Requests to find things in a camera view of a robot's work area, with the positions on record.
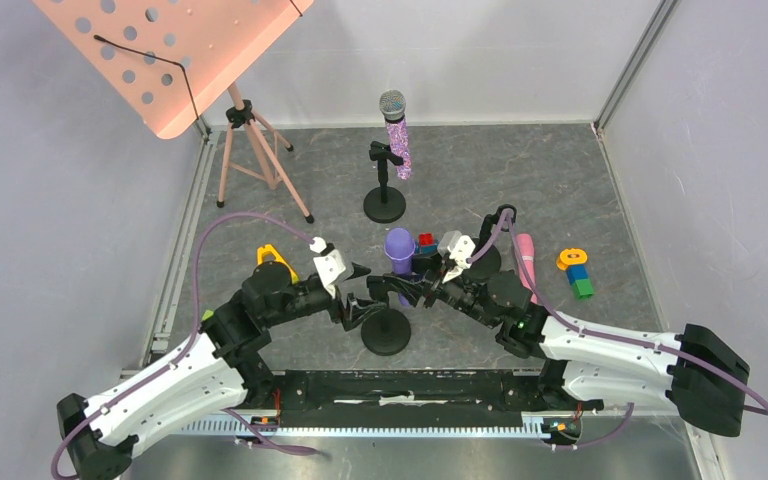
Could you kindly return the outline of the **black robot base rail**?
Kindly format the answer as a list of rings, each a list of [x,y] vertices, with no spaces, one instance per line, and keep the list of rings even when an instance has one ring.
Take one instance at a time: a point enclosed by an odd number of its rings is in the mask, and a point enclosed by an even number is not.
[[[286,370],[242,409],[274,410],[282,427],[515,427],[522,414],[600,411],[564,392],[561,365],[531,370]]]

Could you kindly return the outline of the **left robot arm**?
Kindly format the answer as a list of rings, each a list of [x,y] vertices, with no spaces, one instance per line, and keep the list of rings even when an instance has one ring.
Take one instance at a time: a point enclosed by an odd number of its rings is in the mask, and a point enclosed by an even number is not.
[[[114,479],[161,438],[207,414],[270,404],[275,376],[259,353],[270,328],[327,312],[350,331],[387,305],[342,298],[318,275],[294,282],[286,265],[267,261],[168,354],[101,394],[61,399],[58,452],[68,454],[76,479]]]

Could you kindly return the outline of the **purple toy microphone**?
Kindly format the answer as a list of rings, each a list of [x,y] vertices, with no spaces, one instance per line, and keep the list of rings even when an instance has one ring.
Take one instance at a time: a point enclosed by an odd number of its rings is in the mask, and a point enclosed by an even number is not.
[[[385,254],[390,259],[392,272],[397,276],[410,278],[413,275],[414,239],[404,228],[390,230],[385,239]]]

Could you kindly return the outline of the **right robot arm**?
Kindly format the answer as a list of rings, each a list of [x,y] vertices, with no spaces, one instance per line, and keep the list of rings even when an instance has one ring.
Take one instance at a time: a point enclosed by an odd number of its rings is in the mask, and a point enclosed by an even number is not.
[[[540,400],[562,408],[573,399],[604,405],[664,406],[687,423],[723,437],[741,433],[749,365],[712,330],[688,324],[683,332],[640,332],[599,325],[532,302],[512,271],[483,282],[370,276],[370,296],[389,293],[411,305],[441,301],[495,329],[496,341],[520,358],[541,358]]]

